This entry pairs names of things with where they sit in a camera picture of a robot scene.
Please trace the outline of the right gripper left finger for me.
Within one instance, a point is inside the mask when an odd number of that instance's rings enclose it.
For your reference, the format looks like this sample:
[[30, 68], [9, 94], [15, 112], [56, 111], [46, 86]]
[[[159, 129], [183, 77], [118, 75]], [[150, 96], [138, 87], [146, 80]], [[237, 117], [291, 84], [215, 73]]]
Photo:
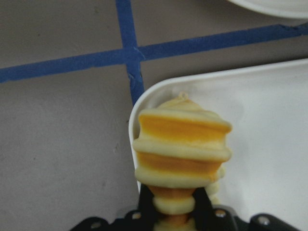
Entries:
[[145, 221], [155, 221], [155, 207], [153, 205], [154, 195], [144, 184], [141, 184], [138, 210], [141, 218]]

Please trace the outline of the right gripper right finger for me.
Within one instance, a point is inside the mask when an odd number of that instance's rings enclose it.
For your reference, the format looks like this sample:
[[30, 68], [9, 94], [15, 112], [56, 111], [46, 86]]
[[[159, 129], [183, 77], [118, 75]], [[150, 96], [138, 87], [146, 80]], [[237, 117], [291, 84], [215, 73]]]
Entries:
[[193, 197], [195, 199], [193, 218], [195, 219], [196, 226], [213, 226], [213, 206], [205, 188], [197, 188], [193, 193]]

